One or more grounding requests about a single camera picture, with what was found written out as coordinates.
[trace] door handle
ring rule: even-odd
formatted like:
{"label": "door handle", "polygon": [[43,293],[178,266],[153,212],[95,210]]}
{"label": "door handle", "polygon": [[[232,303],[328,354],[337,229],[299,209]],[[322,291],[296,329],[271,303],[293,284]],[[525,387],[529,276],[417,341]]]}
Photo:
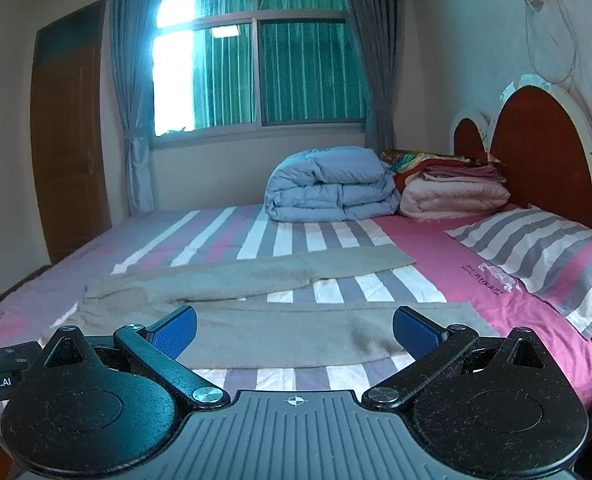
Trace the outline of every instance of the door handle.
{"label": "door handle", "polygon": [[87,152],[87,171],[89,171],[89,176],[94,175],[94,156],[92,152]]}

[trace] door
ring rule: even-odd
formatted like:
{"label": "door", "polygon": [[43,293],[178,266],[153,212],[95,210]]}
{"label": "door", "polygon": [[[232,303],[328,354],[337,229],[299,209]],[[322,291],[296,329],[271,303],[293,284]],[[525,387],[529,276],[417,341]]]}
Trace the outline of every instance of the door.
{"label": "door", "polygon": [[42,28],[32,70],[32,163],[53,264],[110,227],[100,137],[105,1]]}

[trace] red headboard panel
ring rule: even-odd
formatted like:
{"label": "red headboard panel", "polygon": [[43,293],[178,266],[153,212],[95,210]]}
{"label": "red headboard panel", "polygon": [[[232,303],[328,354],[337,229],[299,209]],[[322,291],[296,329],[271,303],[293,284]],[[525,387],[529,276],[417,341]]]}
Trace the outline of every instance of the red headboard panel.
{"label": "red headboard panel", "polygon": [[463,119],[454,130],[454,155],[476,158],[484,152],[483,141],[480,139],[478,127],[471,119]]}
{"label": "red headboard panel", "polygon": [[496,123],[491,153],[506,167],[511,202],[533,204],[592,228],[592,181],[576,127],[535,86],[518,89]]}

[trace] gray curtain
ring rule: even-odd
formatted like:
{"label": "gray curtain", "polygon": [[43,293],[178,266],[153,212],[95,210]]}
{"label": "gray curtain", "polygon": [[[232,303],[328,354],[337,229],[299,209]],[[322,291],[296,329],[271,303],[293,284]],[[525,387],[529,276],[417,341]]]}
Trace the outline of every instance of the gray curtain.
{"label": "gray curtain", "polygon": [[366,145],[380,153],[394,147],[391,106],[399,34],[398,0],[345,0],[347,21],[361,52],[368,85]]}
{"label": "gray curtain", "polygon": [[125,142],[130,215],[152,211],[150,136],[154,131],[151,49],[161,0],[112,0],[112,71]]}

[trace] pillowcase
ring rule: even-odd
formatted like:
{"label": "pillowcase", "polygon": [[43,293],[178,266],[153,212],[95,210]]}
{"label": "pillowcase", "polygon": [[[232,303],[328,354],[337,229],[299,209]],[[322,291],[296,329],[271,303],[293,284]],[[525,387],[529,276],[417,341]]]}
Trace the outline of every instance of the pillowcase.
{"label": "pillowcase", "polygon": [[446,232],[592,337],[592,229],[533,208]]}

